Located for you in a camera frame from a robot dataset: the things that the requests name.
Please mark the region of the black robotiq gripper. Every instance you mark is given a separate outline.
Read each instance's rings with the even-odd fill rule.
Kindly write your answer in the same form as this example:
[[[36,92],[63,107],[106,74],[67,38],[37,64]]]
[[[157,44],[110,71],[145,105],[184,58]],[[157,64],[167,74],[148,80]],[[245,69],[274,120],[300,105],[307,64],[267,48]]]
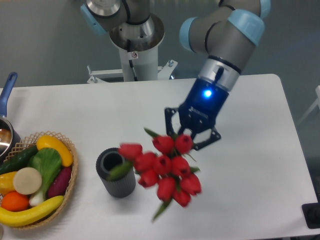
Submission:
[[[177,108],[164,109],[165,129],[168,136],[179,136],[186,129],[191,131],[192,149],[199,151],[221,139],[215,127],[216,117],[224,105],[229,93],[215,83],[197,78],[185,101]],[[179,113],[180,129],[174,131],[173,116]],[[206,130],[209,137],[195,142],[195,137]]]

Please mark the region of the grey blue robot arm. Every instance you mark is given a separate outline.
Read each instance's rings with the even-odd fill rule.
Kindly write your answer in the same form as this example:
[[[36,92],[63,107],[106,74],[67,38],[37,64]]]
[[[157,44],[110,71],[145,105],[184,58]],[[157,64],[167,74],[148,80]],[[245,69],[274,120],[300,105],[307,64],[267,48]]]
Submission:
[[[208,139],[193,145],[197,151],[220,139],[215,127],[217,115],[258,46],[270,9],[268,0],[221,0],[213,13],[183,22],[180,44],[188,51],[207,55],[207,60],[185,101],[165,109],[169,136],[189,130],[195,138],[210,130]],[[126,82],[159,78],[158,47],[165,30],[148,0],[87,0],[80,11],[97,35],[109,34],[118,48]]]

